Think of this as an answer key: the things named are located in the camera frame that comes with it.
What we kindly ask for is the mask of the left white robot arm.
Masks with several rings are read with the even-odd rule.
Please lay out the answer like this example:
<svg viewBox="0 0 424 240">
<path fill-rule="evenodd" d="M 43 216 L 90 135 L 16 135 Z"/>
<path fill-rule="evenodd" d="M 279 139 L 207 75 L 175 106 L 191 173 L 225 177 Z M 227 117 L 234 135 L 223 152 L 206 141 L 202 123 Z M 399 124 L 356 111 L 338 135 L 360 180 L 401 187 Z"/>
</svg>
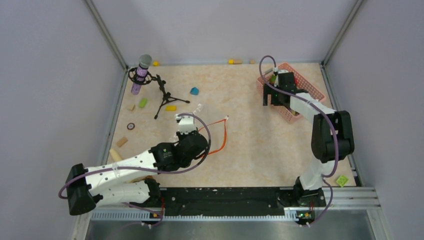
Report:
<svg viewBox="0 0 424 240">
<path fill-rule="evenodd" d="M 184 173 L 193 160 L 204 161 L 211 138 L 198 131 L 177 134 L 177 142 L 161 142 L 125 160 L 85 167 L 71 167 L 59 197 L 67 200 L 71 216 L 88 213 L 100 206 L 138 203 L 154 207 L 160 202 L 159 184 L 145 177 Z"/>
</svg>

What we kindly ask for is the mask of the clear orange zip bag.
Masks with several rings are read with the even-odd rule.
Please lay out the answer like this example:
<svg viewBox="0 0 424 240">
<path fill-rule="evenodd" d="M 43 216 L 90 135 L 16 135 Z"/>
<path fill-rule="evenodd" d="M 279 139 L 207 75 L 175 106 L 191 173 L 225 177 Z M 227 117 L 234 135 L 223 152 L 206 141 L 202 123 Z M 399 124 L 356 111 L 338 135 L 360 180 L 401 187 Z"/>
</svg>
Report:
<svg viewBox="0 0 424 240">
<path fill-rule="evenodd" d="M 223 151 L 228 140 L 227 123 L 229 116 L 220 108 L 211 104 L 197 103 L 188 110 L 189 113 L 202 119 L 209 129 L 211 136 L 210 155 L 216 155 Z"/>
</svg>

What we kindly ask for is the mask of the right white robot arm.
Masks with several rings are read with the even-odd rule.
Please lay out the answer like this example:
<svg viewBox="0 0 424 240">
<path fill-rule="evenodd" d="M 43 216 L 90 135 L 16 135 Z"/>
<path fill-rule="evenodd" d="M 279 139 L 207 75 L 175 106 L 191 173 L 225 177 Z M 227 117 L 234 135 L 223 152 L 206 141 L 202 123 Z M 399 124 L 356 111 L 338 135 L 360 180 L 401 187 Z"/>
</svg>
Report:
<svg viewBox="0 0 424 240">
<path fill-rule="evenodd" d="M 311 150 L 314 156 L 307 170 L 293 186 L 293 201 L 307 206 L 318 200 L 324 179 L 332 176 L 340 160 L 355 148 L 350 114 L 336 111 L 297 88 L 295 75 L 286 70 L 273 70 L 274 82 L 263 84 L 263 105 L 284 106 L 312 124 Z"/>
</svg>

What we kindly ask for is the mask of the pink plastic basket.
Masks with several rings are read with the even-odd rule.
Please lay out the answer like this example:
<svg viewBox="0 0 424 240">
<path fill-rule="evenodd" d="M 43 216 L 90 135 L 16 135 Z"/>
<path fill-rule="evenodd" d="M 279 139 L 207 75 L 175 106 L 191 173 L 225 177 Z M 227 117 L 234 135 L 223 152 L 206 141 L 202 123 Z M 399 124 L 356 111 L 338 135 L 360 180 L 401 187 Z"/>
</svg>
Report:
<svg viewBox="0 0 424 240">
<path fill-rule="evenodd" d="M 304 89 L 308 91 L 309 95 L 319 101 L 320 103 L 323 103 L 326 100 L 326 96 L 318 89 L 316 88 L 312 83 L 310 83 L 308 80 L 306 80 L 299 72 L 297 72 L 290 64 L 287 62 L 284 62 L 278 66 L 279 69 L 286 69 L 288 72 L 294 73 L 296 85 L 298 89 Z M 268 104 L 271 105 L 271 96 L 268 96 Z M 290 107 L 285 106 L 274 106 L 271 105 L 278 113 L 279 115 L 289 124 L 296 122 L 297 120 L 301 119 L 302 116 L 295 111 L 292 111 Z"/>
</svg>

